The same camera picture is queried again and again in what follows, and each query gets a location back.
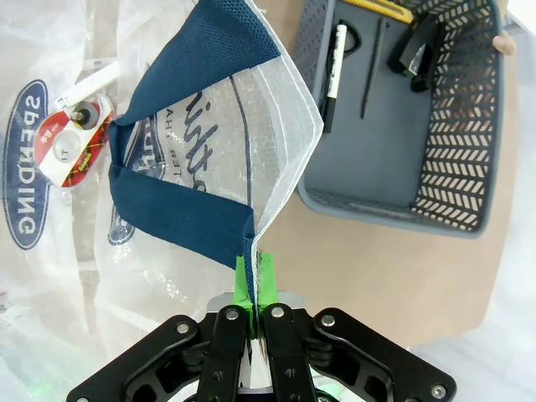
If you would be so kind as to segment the person's hand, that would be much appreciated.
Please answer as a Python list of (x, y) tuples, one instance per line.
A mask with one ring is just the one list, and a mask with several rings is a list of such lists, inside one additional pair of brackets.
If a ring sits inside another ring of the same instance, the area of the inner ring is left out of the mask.
[(497, 35), (492, 40), (493, 47), (501, 54), (513, 55), (516, 53), (516, 44), (509, 36)]

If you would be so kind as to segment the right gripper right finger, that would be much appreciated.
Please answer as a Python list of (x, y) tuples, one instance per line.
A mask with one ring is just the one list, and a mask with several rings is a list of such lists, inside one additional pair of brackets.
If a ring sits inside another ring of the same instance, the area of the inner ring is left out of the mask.
[(346, 312), (316, 316), (285, 303), (276, 289), (274, 257), (258, 259), (257, 306), (278, 401), (321, 398), (312, 374), (335, 380), (365, 401), (451, 401), (456, 381)]

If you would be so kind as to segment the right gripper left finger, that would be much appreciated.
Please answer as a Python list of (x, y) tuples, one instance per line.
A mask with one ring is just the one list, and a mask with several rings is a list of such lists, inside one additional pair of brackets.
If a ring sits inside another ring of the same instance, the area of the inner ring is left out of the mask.
[(169, 401), (197, 383), (197, 401), (234, 401), (250, 345), (249, 263), (248, 257), (237, 258), (234, 293), (225, 305), (207, 311), (201, 322), (185, 315), (169, 318), (73, 388), (66, 399)]

